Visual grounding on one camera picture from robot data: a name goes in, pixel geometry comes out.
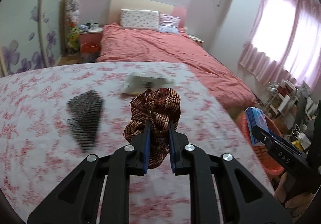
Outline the blue tissue packet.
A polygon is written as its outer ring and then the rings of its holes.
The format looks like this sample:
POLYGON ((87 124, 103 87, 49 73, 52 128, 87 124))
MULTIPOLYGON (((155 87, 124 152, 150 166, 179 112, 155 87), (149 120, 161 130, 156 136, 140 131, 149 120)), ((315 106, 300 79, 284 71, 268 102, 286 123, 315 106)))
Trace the blue tissue packet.
POLYGON ((266 132, 269 132, 269 128, 265 120, 265 115, 263 111, 256 107, 248 107, 245 110, 245 116, 246 116, 246 121, 248 123, 251 144, 254 147, 263 146, 263 143, 259 139, 257 139, 252 133, 252 127, 254 126, 258 126, 263 130, 265 130, 266 132))

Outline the black white checkered cloth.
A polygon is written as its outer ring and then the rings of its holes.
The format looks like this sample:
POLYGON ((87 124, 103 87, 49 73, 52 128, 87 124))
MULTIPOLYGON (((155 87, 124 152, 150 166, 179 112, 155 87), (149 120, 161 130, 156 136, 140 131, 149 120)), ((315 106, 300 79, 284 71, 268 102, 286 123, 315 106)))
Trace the black white checkered cloth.
POLYGON ((72 137, 83 153, 95 146, 99 122, 103 108, 103 99, 94 90, 71 98, 67 102, 71 117, 67 120, 72 137))

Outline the brown striped cloth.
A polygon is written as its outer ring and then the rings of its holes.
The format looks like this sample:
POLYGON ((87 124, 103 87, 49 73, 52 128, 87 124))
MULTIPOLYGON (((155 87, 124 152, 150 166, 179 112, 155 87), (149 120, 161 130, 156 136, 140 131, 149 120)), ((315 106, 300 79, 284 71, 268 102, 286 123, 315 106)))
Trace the brown striped cloth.
POLYGON ((176 129, 181 115, 180 95, 170 88, 151 89, 130 102, 131 121, 124 129, 124 138, 131 142, 143 133, 147 121, 151 123, 149 169, 160 166, 169 153, 169 123, 176 129))

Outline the white paper bag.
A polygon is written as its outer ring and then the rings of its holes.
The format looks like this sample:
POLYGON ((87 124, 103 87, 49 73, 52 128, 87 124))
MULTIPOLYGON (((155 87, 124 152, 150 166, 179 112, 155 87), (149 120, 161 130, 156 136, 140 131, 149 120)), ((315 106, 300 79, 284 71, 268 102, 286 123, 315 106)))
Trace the white paper bag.
POLYGON ((172 88, 175 80, 162 74, 130 73, 124 80, 121 93, 131 96, 140 95, 150 89, 156 91, 160 88, 172 88))

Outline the red plastic laundry basket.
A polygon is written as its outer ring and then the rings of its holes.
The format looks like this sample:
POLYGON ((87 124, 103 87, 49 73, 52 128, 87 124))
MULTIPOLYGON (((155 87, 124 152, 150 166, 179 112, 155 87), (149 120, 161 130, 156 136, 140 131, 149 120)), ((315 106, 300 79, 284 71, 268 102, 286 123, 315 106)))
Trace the red plastic laundry basket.
POLYGON ((284 168, 274 160, 268 153, 265 146, 253 146, 250 140, 250 132, 246 120, 245 112, 241 112, 235 120, 237 127, 241 130, 246 141, 250 144, 255 152, 268 178, 272 180, 284 172, 284 168))

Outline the floral pink tablecloth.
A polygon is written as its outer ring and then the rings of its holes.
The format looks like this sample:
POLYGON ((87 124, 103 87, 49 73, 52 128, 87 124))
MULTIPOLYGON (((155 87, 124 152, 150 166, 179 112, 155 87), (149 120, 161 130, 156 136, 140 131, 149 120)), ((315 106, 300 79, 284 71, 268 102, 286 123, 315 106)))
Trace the floral pink tablecloth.
POLYGON ((121 93, 134 71, 172 79, 181 97, 178 132, 208 154, 232 154, 273 191, 241 131, 186 65, 75 64, 1 79, 1 190, 22 220, 85 158, 67 123, 72 97, 94 90, 104 101, 94 154, 109 155, 126 144, 123 132, 131 119, 131 98, 121 93))

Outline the pink curtain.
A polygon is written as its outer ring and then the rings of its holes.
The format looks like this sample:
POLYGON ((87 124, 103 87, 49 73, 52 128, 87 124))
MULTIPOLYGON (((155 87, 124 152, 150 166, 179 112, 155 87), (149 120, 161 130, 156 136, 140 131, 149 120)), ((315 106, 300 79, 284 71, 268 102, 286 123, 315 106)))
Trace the pink curtain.
POLYGON ((314 89, 320 78, 320 3, 261 0, 238 63, 263 85, 289 80, 314 89))

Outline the small red bin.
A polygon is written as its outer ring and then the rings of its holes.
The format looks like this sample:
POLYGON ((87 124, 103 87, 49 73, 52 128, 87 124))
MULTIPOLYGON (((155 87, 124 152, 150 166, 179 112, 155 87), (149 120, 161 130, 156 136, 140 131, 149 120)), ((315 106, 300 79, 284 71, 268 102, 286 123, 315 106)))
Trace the small red bin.
POLYGON ((87 42, 81 45, 80 54, 84 63, 96 62, 100 54, 100 45, 95 42, 87 42))

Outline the salmon pink duvet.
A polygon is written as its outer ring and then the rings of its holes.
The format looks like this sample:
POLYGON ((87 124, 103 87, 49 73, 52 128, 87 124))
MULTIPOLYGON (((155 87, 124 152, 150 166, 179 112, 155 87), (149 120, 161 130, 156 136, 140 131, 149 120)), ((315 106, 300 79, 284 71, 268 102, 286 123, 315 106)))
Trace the salmon pink duvet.
POLYGON ((256 97, 243 80, 194 42, 178 34, 125 29, 118 23, 103 27, 98 62, 184 63, 225 109, 246 108, 256 97))

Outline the pink bedside table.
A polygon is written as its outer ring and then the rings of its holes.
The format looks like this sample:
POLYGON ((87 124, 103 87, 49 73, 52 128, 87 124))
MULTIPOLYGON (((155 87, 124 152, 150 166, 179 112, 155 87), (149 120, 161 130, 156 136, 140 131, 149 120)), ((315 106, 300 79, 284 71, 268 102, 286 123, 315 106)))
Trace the pink bedside table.
POLYGON ((79 34, 80 48, 81 45, 87 42, 95 42, 100 45, 102 39, 103 28, 90 29, 88 31, 82 31, 79 34))

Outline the far bedside table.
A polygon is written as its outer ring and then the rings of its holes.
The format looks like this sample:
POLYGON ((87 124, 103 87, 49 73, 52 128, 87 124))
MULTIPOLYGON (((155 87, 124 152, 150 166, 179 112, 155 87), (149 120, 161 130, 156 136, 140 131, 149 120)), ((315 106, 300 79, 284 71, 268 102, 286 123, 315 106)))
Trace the far bedside table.
POLYGON ((193 40, 194 42, 196 42, 199 45, 203 45, 204 41, 201 40, 200 38, 194 36, 194 35, 188 35, 188 37, 193 40))

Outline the stuffed toys stack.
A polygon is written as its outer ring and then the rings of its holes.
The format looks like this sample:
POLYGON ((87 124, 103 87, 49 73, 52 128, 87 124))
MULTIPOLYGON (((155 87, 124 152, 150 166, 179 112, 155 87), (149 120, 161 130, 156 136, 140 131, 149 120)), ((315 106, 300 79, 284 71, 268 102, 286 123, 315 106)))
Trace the stuffed toys stack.
POLYGON ((66 5, 67 54, 79 53, 79 0, 69 0, 66 5))

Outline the floral white pillow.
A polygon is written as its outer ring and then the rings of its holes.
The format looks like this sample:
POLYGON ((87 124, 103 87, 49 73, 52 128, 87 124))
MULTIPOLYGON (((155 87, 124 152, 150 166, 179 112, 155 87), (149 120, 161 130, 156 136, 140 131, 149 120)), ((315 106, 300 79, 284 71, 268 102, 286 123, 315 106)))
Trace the floral white pillow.
POLYGON ((158 30, 158 11, 121 9, 120 26, 125 29, 158 30))

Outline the pink striped pillow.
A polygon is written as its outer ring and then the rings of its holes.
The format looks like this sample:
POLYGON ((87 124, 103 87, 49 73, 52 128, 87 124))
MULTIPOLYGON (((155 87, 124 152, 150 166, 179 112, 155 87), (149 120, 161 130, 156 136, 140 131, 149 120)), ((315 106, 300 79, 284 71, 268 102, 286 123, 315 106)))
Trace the pink striped pillow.
POLYGON ((160 14, 158 31, 161 33, 178 34, 181 19, 179 17, 160 14))

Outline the wardrobe with purple flowers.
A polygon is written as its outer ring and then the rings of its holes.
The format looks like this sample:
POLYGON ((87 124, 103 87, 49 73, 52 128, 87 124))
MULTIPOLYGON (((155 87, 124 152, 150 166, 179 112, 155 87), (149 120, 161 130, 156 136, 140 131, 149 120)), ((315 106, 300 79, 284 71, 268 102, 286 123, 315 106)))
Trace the wardrobe with purple flowers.
POLYGON ((3 76, 55 66, 64 50, 65 0, 1 0, 3 76))

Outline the beige and pink headboard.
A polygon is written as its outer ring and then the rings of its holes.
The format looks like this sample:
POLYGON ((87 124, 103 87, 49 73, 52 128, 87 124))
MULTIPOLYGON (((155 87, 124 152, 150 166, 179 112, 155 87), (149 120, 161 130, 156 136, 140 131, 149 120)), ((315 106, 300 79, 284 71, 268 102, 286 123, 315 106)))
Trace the beige and pink headboard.
POLYGON ((180 18, 180 27, 184 28, 187 10, 183 7, 152 0, 111 0, 109 3, 107 24, 120 23, 121 9, 158 11, 180 18))

